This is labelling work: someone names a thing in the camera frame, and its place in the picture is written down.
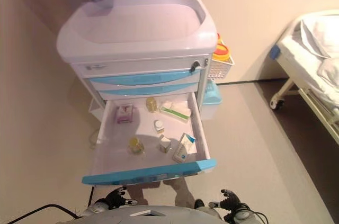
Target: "white pillow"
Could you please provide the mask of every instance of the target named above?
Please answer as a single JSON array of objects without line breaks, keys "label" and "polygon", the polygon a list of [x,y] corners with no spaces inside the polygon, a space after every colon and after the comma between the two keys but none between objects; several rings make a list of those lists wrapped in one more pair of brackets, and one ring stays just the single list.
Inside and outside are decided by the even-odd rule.
[{"label": "white pillow", "polygon": [[328,58],[339,57],[339,15],[304,18],[301,35],[303,43],[313,54]]},{"label": "white pillow", "polygon": [[332,87],[339,87],[339,58],[327,58],[319,66],[318,75]]}]

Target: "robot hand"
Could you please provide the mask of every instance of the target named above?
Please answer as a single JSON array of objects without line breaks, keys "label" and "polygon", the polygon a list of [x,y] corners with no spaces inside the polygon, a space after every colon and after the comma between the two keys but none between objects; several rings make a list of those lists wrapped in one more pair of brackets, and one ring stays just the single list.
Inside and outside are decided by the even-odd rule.
[{"label": "robot hand", "polygon": [[[255,218],[255,215],[257,215],[257,212],[252,211],[247,204],[241,203],[240,199],[233,191],[221,190],[221,192],[226,198],[222,200],[221,202],[210,202],[208,206],[210,208],[223,208],[227,211],[231,211],[231,213],[224,216],[224,220],[227,223],[260,224],[260,222]],[[264,223],[263,219],[259,215],[257,216]]]},{"label": "robot hand", "polygon": [[81,216],[89,216],[94,213],[104,212],[119,208],[122,205],[137,205],[138,201],[133,199],[125,199],[122,196],[125,195],[126,187],[119,187],[110,192],[105,198],[97,200],[94,204],[91,204]]}]

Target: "bed wheel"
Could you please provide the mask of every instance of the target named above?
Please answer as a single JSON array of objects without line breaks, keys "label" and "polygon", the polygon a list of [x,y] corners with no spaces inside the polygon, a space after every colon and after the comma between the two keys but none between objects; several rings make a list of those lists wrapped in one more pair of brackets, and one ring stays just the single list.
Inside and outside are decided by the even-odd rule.
[{"label": "bed wheel", "polygon": [[283,100],[274,100],[273,98],[270,101],[270,108],[272,110],[279,110],[282,108],[282,106],[284,105],[284,101]]}]

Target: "white bedsheet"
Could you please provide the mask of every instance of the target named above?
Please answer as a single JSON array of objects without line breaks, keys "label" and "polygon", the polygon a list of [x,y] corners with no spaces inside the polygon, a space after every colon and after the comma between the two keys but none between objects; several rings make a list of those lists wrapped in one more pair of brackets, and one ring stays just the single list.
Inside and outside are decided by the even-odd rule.
[{"label": "white bedsheet", "polygon": [[305,48],[302,44],[300,31],[283,38],[277,45],[317,96],[331,105],[339,106],[339,89],[331,87],[318,76],[317,71],[323,59],[313,55]]}]

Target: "medical cart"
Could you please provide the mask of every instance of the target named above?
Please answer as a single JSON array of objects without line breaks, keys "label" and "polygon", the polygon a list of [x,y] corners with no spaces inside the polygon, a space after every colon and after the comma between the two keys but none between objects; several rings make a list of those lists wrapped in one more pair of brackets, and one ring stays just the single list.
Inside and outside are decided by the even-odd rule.
[{"label": "medical cart", "polygon": [[[59,32],[57,49],[93,96],[92,110],[101,120],[94,163],[83,183],[153,182],[216,165],[199,112],[216,44],[214,22],[201,0],[94,0],[75,11]],[[187,102],[188,123],[149,113],[148,97]],[[133,121],[117,124],[116,110],[126,104],[134,106]],[[157,149],[158,119],[172,140],[166,154]],[[183,133],[196,141],[188,159],[177,163],[172,157]],[[142,155],[128,151],[134,136],[144,144]]]}]

